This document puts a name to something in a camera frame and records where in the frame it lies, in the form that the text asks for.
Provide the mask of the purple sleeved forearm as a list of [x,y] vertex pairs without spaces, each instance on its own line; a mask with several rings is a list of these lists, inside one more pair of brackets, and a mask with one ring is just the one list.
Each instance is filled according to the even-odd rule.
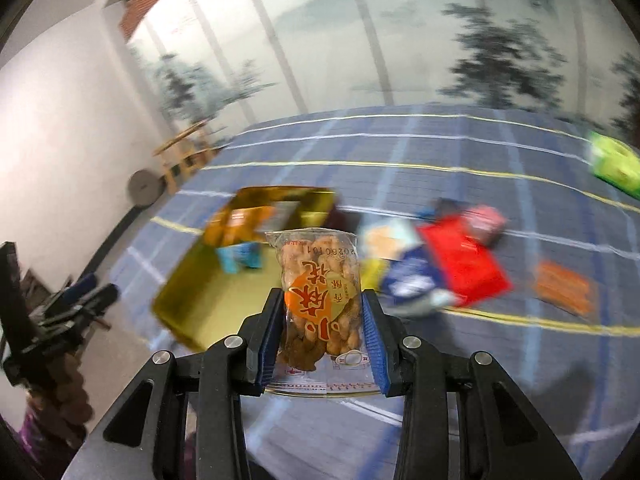
[[94,411],[74,356],[64,356],[54,393],[28,390],[26,412],[15,439],[43,479],[61,479],[87,437]]

